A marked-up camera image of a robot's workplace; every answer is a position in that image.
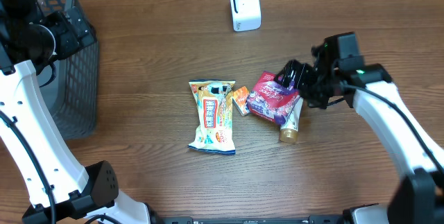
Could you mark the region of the orange tissue pack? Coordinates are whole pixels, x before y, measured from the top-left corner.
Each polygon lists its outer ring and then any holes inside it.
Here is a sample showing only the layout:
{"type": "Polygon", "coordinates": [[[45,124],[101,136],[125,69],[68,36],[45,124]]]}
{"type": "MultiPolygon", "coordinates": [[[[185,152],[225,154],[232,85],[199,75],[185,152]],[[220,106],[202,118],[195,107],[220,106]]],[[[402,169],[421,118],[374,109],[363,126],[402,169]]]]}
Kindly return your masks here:
{"type": "Polygon", "coordinates": [[[233,101],[234,104],[237,106],[237,109],[241,116],[246,116],[250,113],[250,110],[248,109],[247,104],[247,98],[249,96],[250,92],[247,89],[247,87],[243,86],[234,91],[233,94],[233,101]]]}

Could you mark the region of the yellow snack bag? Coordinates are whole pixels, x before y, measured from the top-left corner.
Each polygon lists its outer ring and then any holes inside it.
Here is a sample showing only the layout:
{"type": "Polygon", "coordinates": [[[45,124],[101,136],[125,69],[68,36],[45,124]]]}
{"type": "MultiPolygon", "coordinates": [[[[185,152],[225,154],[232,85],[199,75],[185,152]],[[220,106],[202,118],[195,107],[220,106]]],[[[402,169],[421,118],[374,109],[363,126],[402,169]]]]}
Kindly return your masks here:
{"type": "Polygon", "coordinates": [[[190,80],[189,86],[196,102],[199,125],[193,150],[222,155],[234,155],[232,139],[233,80],[190,80]]]}

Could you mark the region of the red purple pad package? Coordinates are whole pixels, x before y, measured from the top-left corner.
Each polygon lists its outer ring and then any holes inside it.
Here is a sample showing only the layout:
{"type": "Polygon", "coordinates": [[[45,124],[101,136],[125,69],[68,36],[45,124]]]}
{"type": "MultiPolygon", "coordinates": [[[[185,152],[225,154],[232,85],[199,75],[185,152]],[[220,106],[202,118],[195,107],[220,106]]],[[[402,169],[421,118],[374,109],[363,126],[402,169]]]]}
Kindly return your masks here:
{"type": "Polygon", "coordinates": [[[251,113],[281,126],[287,122],[300,96],[297,89],[281,86],[274,77],[275,74],[264,71],[246,102],[251,113]]]}

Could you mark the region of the grey plastic shopping basket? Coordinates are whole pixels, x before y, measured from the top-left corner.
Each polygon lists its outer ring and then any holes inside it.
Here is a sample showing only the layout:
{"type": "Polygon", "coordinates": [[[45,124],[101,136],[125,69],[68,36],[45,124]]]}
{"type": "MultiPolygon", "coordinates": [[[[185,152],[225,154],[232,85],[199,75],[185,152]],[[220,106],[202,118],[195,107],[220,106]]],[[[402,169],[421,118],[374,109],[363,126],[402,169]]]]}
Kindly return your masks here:
{"type": "MultiPolygon", "coordinates": [[[[78,0],[44,0],[45,15],[63,11],[74,26],[95,37],[78,0]]],[[[54,62],[56,77],[43,86],[51,77],[51,68],[46,67],[37,76],[41,93],[63,139],[79,139],[90,136],[96,127],[96,96],[99,77],[99,42],[73,54],[65,60],[54,62]]]]}

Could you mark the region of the white barcode scanner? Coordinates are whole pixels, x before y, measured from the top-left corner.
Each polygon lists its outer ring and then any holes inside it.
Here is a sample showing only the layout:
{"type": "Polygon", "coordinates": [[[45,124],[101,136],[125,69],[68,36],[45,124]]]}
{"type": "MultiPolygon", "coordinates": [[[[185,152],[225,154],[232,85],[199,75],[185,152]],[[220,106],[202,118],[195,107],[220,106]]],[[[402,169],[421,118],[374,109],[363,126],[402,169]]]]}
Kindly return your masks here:
{"type": "Polygon", "coordinates": [[[235,32],[253,31],[262,24],[259,0],[230,0],[232,25],[235,32]]]}

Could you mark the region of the white Pantene tube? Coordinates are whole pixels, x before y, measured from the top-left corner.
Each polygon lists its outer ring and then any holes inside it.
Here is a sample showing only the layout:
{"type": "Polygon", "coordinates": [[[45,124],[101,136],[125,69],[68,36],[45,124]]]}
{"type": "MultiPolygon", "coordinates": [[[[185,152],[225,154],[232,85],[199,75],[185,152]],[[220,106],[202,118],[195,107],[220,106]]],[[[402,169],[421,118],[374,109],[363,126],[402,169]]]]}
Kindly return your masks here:
{"type": "Polygon", "coordinates": [[[293,107],[287,121],[280,127],[279,140],[285,143],[294,144],[298,140],[299,120],[302,111],[303,99],[300,97],[293,107]]]}

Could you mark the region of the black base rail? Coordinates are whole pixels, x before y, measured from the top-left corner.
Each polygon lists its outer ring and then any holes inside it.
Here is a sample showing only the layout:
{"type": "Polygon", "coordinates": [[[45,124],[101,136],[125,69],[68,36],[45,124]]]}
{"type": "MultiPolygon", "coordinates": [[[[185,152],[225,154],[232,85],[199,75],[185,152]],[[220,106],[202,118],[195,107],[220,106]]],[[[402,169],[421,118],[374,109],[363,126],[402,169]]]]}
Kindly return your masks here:
{"type": "Polygon", "coordinates": [[[192,218],[165,217],[164,224],[344,224],[342,215],[311,215],[300,218],[192,218]]]}

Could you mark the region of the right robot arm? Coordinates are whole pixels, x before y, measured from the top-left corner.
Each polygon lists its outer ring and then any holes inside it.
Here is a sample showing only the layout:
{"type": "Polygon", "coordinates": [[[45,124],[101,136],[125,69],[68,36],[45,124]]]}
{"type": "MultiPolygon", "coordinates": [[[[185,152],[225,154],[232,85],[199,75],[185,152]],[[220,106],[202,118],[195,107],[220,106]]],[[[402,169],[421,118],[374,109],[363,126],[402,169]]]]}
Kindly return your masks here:
{"type": "Polygon", "coordinates": [[[400,176],[387,206],[362,205],[343,211],[340,223],[442,223],[443,148],[403,103],[381,64],[366,64],[353,32],[333,35],[311,49],[313,64],[290,60],[275,76],[294,87],[311,108],[346,101],[377,135],[400,176]]]}

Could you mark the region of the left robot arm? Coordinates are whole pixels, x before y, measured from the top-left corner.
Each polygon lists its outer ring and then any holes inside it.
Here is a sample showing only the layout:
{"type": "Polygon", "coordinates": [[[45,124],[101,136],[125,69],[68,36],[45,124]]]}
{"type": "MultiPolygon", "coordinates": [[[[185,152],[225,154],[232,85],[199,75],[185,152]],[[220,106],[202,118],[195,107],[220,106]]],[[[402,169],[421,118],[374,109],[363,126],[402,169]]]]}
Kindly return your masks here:
{"type": "Polygon", "coordinates": [[[146,204],[119,188],[109,162],[83,166],[67,147],[37,76],[96,44],[92,25],[65,0],[45,14],[44,0],[1,0],[1,139],[26,183],[24,223],[157,223],[146,204]]]}

